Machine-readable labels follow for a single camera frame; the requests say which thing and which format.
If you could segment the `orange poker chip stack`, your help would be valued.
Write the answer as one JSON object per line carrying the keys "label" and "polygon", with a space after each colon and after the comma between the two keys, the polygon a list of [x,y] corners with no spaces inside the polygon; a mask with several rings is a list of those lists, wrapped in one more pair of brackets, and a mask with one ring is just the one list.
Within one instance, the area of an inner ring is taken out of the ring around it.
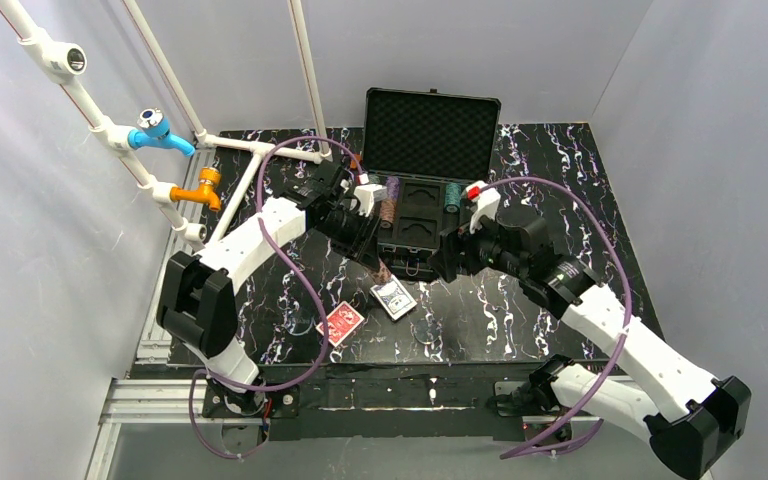
{"label": "orange poker chip stack", "polygon": [[380,260],[377,267],[371,268],[369,275],[375,285],[384,285],[392,278],[392,273],[387,265]]}

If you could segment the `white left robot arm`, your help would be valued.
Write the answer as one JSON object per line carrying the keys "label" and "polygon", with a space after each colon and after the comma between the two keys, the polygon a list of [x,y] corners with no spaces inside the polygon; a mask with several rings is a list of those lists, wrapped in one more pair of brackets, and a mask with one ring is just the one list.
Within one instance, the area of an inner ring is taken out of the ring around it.
{"label": "white left robot arm", "polygon": [[302,181],[286,184],[242,225],[204,249],[179,251],[165,266],[156,322],[202,360],[208,375],[235,394],[266,393],[256,384],[258,366],[238,337],[236,296],[273,256],[294,264],[283,245],[311,230],[326,235],[334,251],[373,271],[380,268],[374,209],[382,185],[344,167],[320,164]]}

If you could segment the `green poker chip stack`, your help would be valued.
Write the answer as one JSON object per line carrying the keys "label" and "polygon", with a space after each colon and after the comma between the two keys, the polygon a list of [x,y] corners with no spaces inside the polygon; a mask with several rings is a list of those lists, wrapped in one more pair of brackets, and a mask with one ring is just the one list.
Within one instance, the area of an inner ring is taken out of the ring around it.
{"label": "green poker chip stack", "polygon": [[378,186],[385,185],[385,181],[379,175],[368,174],[368,180],[369,180],[369,183],[372,185],[378,185]]}

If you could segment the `blue playing card deck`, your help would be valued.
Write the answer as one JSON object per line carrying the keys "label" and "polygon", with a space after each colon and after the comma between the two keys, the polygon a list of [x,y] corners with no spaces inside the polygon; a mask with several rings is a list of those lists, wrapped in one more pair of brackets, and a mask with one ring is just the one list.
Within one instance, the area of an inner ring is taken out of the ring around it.
{"label": "blue playing card deck", "polygon": [[373,285],[370,291],[393,322],[402,319],[418,305],[417,300],[395,276],[383,284]]}

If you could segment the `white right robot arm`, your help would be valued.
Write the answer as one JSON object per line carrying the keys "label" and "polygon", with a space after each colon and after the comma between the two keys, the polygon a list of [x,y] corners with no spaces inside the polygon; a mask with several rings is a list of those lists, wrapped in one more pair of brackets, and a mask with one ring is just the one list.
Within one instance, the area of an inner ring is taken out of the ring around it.
{"label": "white right robot arm", "polygon": [[735,376],[718,379],[694,365],[629,316],[592,269],[556,251],[543,219],[505,223],[483,216],[475,229],[448,228],[429,263],[446,281],[486,268],[516,278],[529,300],[603,352],[620,347],[616,364],[635,382],[601,380],[555,354],[499,400],[544,411],[572,408],[584,400],[586,412],[647,442],[661,463],[683,479],[702,478],[743,435],[749,387]]}

